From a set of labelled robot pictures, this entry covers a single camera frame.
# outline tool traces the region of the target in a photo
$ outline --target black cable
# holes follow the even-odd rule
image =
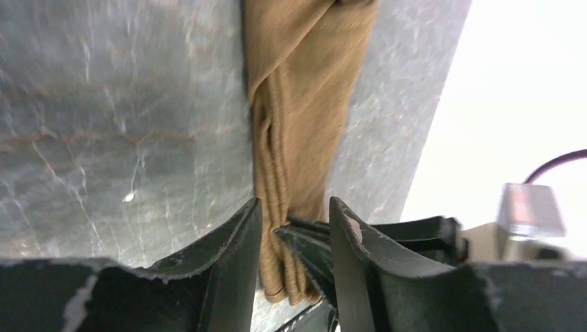
[[[579,159],[587,159],[587,149],[578,150],[569,152],[568,154],[564,154],[562,156],[558,156],[546,164],[538,167],[535,171],[533,171],[528,178],[524,181],[524,183],[530,184],[533,183],[537,178],[539,178],[542,174],[550,171],[551,169],[555,168],[556,166],[560,166],[562,164],[569,163],[571,161],[579,160]]]

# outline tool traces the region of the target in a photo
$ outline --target folded cloth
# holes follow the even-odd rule
[[[319,300],[273,231],[287,215],[325,220],[325,190],[376,16],[374,0],[244,0],[255,194],[266,298]]]

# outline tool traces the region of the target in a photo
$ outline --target brown cloth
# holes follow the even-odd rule
[[[319,294],[273,231],[286,216],[325,220],[328,173],[376,13],[372,0],[244,0],[255,191],[263,206],[266,298]]]

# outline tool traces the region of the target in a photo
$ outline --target gray surface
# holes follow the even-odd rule
[[[369,222],[399,220],[468,5],[381,1],[330,191]],[[251,198],[240,21],[234,0],[0,0],[2,256],[148,266]],[[304,305],[259,290],[251,330]]]

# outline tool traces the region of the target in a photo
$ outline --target white light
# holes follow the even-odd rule
[[[130,194],[128,194],[127,196],[125,196],[123,198],[123,203],[132,202],[133,199],[134,199],[134,192],[131,192]]]

